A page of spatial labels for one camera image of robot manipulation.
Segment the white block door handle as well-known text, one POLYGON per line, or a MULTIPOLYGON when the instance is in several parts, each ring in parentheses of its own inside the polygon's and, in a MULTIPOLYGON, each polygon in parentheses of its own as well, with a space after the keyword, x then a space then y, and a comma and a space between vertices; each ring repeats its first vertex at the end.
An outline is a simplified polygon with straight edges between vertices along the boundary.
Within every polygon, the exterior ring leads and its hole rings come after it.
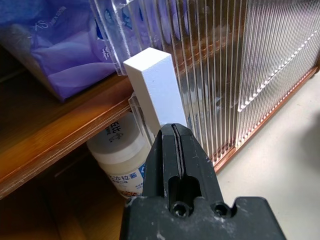
POLYGON ((149 47, 125 60, 123 65, 154 135, 166 124, 187 126, 170 53, 149 47))

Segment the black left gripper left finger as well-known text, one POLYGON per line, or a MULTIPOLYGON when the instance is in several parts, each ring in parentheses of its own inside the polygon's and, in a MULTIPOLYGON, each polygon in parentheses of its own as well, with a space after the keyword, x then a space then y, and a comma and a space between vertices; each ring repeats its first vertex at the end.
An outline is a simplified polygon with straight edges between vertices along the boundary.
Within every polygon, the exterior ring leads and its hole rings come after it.
POLYGON ((182 125, 165 124, 158 131, 145 162, 143 196, 182 200, 182 125))

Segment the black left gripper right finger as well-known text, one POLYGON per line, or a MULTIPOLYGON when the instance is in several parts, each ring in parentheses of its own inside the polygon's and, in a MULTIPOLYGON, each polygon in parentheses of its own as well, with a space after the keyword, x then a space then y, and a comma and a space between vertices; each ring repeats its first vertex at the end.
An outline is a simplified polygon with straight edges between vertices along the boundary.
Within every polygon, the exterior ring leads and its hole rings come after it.
POLYGON ((191 130, 181 124, 173 125, 178 149, 178 176, 186 197, 221 199, 222 193, 213 163, 191 130))

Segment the white lidded sauce bottle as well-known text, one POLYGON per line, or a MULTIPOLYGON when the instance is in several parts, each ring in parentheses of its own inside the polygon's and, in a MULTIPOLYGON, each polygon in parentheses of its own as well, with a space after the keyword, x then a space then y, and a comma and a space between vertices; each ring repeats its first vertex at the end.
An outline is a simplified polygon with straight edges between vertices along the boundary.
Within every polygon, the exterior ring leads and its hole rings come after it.
POLYGON ((142 195, 150 145, 139 130, 133 113, 126 113, 86 144, 123 197, 142 195))

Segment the purple tissue pack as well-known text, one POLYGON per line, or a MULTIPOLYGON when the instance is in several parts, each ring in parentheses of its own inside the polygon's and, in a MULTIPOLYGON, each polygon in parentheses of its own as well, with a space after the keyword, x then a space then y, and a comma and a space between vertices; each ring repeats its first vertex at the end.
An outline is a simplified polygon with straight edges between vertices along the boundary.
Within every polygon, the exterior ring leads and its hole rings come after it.
POLYGON ((116 72, 93 0, 0 0, 0 45, 58 99, 116 72))

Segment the ribbed clear acrylic door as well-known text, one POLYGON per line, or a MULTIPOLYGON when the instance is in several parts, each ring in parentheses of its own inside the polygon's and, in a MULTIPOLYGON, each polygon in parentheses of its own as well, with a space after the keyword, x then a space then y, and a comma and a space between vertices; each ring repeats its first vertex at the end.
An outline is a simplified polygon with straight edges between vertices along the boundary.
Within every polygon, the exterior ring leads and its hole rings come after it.
POLYGON ((186 121, 214 163, 235 144, 248 0, 89 0, 118 75, 147 48, 172 58, 186 121))
POLYGON ((236 146, 241 146, 315 67, 320 0, 248 0, 236 146))

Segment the brown wooden cabinet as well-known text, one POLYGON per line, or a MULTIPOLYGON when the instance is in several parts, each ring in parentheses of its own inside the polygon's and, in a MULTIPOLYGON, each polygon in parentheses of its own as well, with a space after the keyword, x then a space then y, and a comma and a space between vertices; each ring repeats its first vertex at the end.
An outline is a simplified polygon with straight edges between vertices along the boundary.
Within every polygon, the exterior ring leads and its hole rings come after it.
POLYGON ((132 93, 113 74, 61 103, 0 47, 0 240, 119 240, 125 199, 85 143, 132 93))

